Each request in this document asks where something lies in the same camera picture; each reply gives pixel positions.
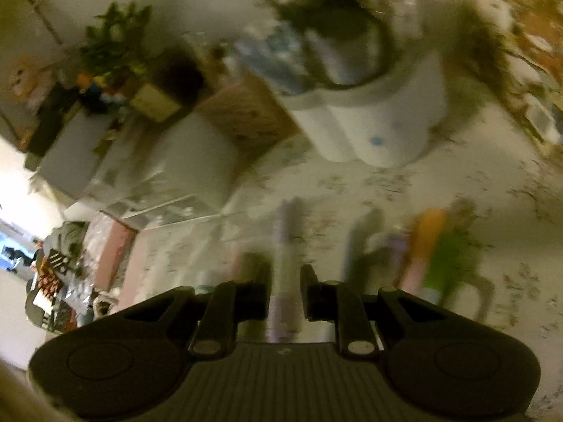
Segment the floral pattern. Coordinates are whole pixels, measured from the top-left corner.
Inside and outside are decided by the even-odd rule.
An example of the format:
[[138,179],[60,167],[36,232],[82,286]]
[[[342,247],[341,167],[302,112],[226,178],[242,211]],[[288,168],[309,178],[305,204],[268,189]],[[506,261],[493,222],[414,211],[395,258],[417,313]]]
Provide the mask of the floral pattern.
[[[223,220],[240,235],[244,224],[258,227],[283,200],[299,197],[303,229],[295,242],[301,261],[312,263],[320,279],[342,280],[348,233],[373,209],[383,211],[382,228],[390,230],[409,224],[428,207],[471,199],[475,211],[469,251],[477,275],[492,288],[483,321],[523,341],[540,360],[542,380],[529,415],[561,420],[563,174],[539,159],[523,132],[514,130],[510,115],[479,83],[454,78],[450,96],[450,117],[416,162],[395,169],[328,162],[298,135],[245,173]],[[192,239],[192,222],[143,232],[151,239],[137,301],[175,285],[200,283],[202,267],[215,270],[209,273],[215,281],[217,273],[229,276],[228,251],[206,257],[198,268],[186,263],[194,242],[202,239]],[[206,233],[212,235],[215,228],[209,227]],[[267,235],[257,229],[245,243],[271,242],[272,234]],[[475,297],[460,293],[451,308],[471,316],[478,304]],[[312,338],[305,328],[302,335],[303,340]]]

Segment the brown object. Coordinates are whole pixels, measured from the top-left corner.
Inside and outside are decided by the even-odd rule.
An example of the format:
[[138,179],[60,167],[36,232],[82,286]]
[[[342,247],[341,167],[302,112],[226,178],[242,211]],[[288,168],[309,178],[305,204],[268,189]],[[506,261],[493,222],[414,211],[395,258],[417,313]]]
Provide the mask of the brown object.
[[268,86],[250,73],[199,103],[195,111],[251,155],[265,152],[297,131]]

